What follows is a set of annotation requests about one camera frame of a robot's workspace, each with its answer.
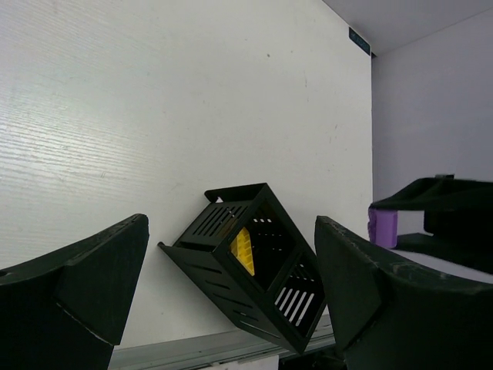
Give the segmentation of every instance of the ceiling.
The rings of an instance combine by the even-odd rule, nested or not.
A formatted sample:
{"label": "ceiling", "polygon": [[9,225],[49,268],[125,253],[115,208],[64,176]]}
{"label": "ceiling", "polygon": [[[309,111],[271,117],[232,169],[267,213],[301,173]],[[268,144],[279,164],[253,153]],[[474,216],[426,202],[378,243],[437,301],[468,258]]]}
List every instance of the ceiling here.
{"label": "ceiling", "polygon": [[492,0],[324,0],[380,56],[493,8]]}

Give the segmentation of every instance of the crate opening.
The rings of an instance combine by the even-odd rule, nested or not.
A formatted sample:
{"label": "crate opening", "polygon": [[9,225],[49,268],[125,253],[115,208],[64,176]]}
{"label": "crate opening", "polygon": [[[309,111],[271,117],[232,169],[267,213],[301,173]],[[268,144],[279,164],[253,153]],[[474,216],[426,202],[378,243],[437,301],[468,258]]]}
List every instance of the crate opening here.
{"label": "crate opening", "polygon": [[324,301],[324,287],[317,270],[302,257],[280,291],[275,305],[304,337]]}
{"label": "crate opening", "polygon": [[290,256],[295,241],[268,203],[259,207],[245,228],[250,234],[253,255],[252,278],[266,291]]}

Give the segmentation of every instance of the yellow object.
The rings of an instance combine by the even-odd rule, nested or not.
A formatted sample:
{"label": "yellow object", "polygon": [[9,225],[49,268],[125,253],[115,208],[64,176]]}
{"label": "yellow object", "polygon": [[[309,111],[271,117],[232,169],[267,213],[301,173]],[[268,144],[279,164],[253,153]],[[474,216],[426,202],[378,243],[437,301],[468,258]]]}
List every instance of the yellow object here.
{"label": "yellow object", "polygon": [[230,245],[231,253],[246,268],[250,275],[255,275],[253,268],[252,242],[250,233],[244,227]]}

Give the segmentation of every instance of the black plastic crate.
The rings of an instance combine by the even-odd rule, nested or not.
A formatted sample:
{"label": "black plastic crate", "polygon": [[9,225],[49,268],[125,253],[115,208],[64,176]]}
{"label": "black plastic crate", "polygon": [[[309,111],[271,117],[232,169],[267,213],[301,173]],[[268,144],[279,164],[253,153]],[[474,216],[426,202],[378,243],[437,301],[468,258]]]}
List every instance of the black plastic crate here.
{"label": "black plastic crate", "polygon": [[[238,328],[302,353],[325,307],[314,252],[266,183],[205,195],[176,243],[159,246]],[[254,276],[230,251],[243,227]]]}

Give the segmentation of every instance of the purple block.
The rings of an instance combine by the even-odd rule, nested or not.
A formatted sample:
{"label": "purple block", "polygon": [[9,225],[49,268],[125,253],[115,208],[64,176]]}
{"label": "purple block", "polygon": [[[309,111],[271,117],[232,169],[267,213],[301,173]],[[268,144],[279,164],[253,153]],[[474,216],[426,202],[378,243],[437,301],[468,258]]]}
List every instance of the purple block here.
{"label": "purple block", "polygon": [[368,209],[370,242],[392,249],[397,245],[397,211]]}

